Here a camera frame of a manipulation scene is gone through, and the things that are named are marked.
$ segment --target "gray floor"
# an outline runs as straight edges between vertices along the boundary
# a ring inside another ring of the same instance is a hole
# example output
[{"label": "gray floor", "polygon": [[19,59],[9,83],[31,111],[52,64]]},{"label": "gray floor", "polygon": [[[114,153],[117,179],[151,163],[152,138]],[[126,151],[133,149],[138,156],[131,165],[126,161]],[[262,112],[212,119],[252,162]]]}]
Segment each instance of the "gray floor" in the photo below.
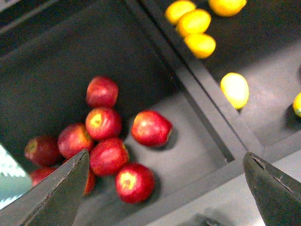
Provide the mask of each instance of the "gray floor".
[{"label": "gray floor", "polygon": [[[300,162],[301,150],[273,165],[301,181]],[[244,174],[147,226],[199,226],[205,217],[225,226],[265,226]]]}]

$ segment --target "compartment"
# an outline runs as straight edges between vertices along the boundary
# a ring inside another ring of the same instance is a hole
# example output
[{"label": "compartment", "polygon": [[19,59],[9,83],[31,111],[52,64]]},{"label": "compartment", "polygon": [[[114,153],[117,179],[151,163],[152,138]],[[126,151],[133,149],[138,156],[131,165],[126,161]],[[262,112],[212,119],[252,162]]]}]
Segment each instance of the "compartment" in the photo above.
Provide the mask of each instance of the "compartment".
[{"label": "compartment", "polygon": [[[216,16],[207,1],[193,1],[211,14],[206,33],[217,45],[210,57],[196,60],[164,18],[172,2],[143,4],[246,148],[271,161],[299,150],[301,121],[292,103],[301,92],[301,3],[248,1],[239,14],[225,18]],[[218,88],[229,72],[240,73],[249,84],[248,103],[239,112]]]},{"label": "compartment", "polygon": [[[20,30],[15,33],[18,27],[4,34],[14,48],[1,53],[0,142],[27,171],[35,169],[23,156],[28,140],[57,136],[67,125],[84,121],[90,111],[88,83],[106,74],[120,88],[116,109],[131,160],[150,167],[157,180],[150,200],[130,205],[117,198],[114,177],[99,179],[83,198],[74,225],[146,224],[241,172],[235,163],[245,152],[241,142],[137,2],[99,0],[72,8],[72,16],[56,18],[49,27],[35,27],[41,18],[48,24],[52,10],[57,5],[20,23],[20,29],[32,31],[28,40]],[[156,38],[148,36],[150,31]],[[163,149],[145,148],[129,135],[135,115],[147,108],[174,124]],[[202,108],[211,111],[215,124]]]}]

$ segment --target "blue object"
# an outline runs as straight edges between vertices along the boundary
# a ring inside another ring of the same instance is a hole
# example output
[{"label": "blue object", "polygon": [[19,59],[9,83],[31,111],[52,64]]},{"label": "blue object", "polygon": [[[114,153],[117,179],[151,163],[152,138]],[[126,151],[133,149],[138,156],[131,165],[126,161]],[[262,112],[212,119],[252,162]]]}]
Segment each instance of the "blue object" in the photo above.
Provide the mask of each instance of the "blue object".
[{"label": "blue object", "polygon": [[32,180],[0,144],[0,209],[30,190]]}]

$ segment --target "lemon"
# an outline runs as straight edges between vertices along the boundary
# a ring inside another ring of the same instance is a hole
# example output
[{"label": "lemon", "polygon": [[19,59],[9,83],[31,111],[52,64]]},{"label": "lemon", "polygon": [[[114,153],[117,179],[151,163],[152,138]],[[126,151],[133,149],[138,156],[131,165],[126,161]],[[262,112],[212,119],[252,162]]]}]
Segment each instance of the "lemon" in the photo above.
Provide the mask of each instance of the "lemon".
[{"label": "lemon", "polygon": [[219,16],[234,16],[246,5],[246,0],[209,0],[209,6]]},{"label": "lemon", "polygon": [[299,93],[293,101],[293,111],[299,117],[301,117],[301,93]]},{"label": "lemon", "polygon": [[166,19],[172,24],[177,25],[178,20],[185,13],[196,9],[196,4],[189,0],[178,0],[172,3],[165,11]]},{"label": "lemon", "polygon": [[203,9],[185,13],[178,21],[176,30],[182,37],[189,34],[204,33],[211,22],[210,14]]},{"label": "lemon", "polygon": [[214,38],[208,34],[190,34],[184,41],[197,59],[207,58],[216,47]]},{"label": "lemon", "polygon": [[221,90],[236,109],[246,105],[249,98],[249,86],[240,74],[226,74],[221,81]]}]

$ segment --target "red apple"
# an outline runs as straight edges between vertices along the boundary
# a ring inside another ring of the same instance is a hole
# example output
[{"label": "red apple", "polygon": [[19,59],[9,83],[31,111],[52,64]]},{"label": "red apple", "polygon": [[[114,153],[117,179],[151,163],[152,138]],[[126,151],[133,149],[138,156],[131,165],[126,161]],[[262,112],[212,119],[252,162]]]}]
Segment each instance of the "red apple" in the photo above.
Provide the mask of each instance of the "red apple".
[{"label": "red apple", "polygon": [[84,123],[67,126],[57,139],[57,146],[66,159],[70,159],[83,149],[89,152],[94,147],[94,141],[89,136]]},{"label": "red apple", "polygon": [[172,123],[161,114],[146,110],[137,114],[131,133],[141,145],[161,147],[168,142],[172,128]]},{"label": "red apple", "polygon": [[51,166],[63,160],[56,139],[52,136],[39,136],[31,139],[24,151],[27,159],[39,166]]},{"label": "red apple", "polygon": [[122,128],[121,116],[112,108],[94,108],[86,118],[86,128],[97,141],[117,137]]},{"label": "red apple", "polygon": [[100,142],[90,154],[90,168],[101,177],[117,174],[128,161],[127,149],[117,137]]},{"label": "red apple", "polygon": [[96,184],[96,176],[93,173],[93,171],[89,169],[87,183],[86,183],[86,187],[85,187],[83,196],[89,195],[90,192],[94,189],[95,184]]},{"label": "red apple", "polygon": [[39,184],[42,180],[52,174],[57,168],[55,167],[43,167],[40,169],[31,172],[29,175],[32,179],[32,187],[35,187]]},{"label": "red apple", "polygon": [[155,188],[155,178],[147,167],[136,162],[128,163],[115,177],[115,187],[123,202],[134,204],[150,196]]},{"label": "red apple", "polygon": [[90,107],[113,107],[118,96],[118,86],[110,78],[96,76],[87,89],[86,102]]}]

